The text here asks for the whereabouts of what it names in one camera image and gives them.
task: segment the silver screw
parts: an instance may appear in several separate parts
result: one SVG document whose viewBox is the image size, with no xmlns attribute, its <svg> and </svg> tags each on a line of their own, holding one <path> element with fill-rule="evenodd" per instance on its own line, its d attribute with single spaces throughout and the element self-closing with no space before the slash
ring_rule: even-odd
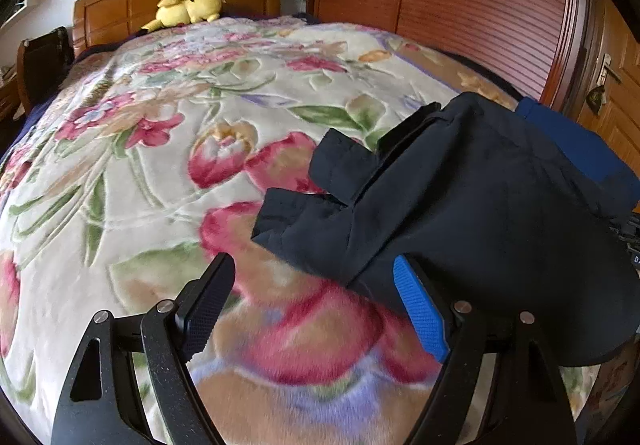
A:
<svg viewBox="0 0 640 445">
<path fill-rule="evenodd" d="M 453 305 L 453 309 L 458 313 L 471 313 L 471 304 L 466 300 L 459 300 Z"/>
<path fill-rule="evenodd" d="M 533 324 L 536 321 L 536 318 L 529 311 L 523 311 L 520 314 L 520 320 L 524 322 L 524 324 Z"/>
<path fill-rule="evenodd" d="M 108 311 L 105 311 L 105 310 L 98 311 L 98 313 L 96 313 L 94 315 L 94 322 L 96 324 L 102 324 L 108 318 L 109 318 L 109 312 Z"/>
<path fill-rule="evenodd" d="M 172 300 L 161 300 L 156 306 L 158 313 L 169 313 L 172 309 L 174 309 L 174 301 Z"/>
</svg>

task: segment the blue gripper pad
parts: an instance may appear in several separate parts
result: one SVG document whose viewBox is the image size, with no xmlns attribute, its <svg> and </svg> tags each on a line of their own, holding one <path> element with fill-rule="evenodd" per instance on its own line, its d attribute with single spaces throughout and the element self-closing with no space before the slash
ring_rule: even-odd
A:
<svg viewBox="0 0 640 445">
<path fill-rule="evenodd" d="M 420 344 L 442 364 L 449 355 L 442 317 L 403 255 L 394 261 L 394 282 Z"/>
</svg>

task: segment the plush toy tail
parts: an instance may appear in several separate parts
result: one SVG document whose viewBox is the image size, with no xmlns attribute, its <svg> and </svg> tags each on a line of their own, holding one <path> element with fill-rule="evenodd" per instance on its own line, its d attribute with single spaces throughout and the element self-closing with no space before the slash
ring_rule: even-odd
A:
<svg viewBox="0 0 640 445">
<path fill-rule="evenodd" d="M 149 33 L 160 30 L 161 28 L 164 28 L 164 24 L 162 24 L 162 21 L 158 21 L 157 19 L 148 22 L 145 26 L 142 27 L 143 30 L 148 31 Z"/>
</svg>

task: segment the bed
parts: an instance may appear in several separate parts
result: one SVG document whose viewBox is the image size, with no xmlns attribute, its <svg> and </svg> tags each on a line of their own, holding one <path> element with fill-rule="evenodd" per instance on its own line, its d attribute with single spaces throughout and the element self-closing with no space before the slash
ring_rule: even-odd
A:
<svg viewBox="0 0 640 445">
<path fill-rule="evenodd" d="M 373 150 L 431 101 L 446 104 L 465 90 L 511 109 L 515 99 L 395 34 L 278 18 L 280 0 L 225 0 L 226 12 L 245 17 L 99 49 L 134 34 L 158 1 L 76 3 L 76 55 L 96 53 L 72 67 L 2 162 L 4 393 L 47 444 L 93 314 L 143 313 L 227 251 L 236 260 L 234 292 L 190 363 L 225 440 L 404 443 L 440 364 L 407 319 L 251 243 L 253 221 L 268 187 L 318 192 L 308 162 L 329 127 Z M 256 16 L 275 17 L 249 19 Z M 166 441 L 143 355 L 135 363 L 150 426 Z M 596 372 L 565 372 L 576 414 Z"/>
</svg>

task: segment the stuffed animal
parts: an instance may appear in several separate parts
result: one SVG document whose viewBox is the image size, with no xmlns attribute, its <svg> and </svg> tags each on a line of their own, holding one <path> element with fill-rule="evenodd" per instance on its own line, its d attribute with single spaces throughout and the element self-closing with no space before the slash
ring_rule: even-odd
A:
<svg viewBox="0 0 640 445">
<path fill-rule="evenodd" d="M 156 18 L 142 28 L 155 32 L 190 22 L 215 21 L 220 17 L 222 0 L 162 0 Z"/>
</svg>

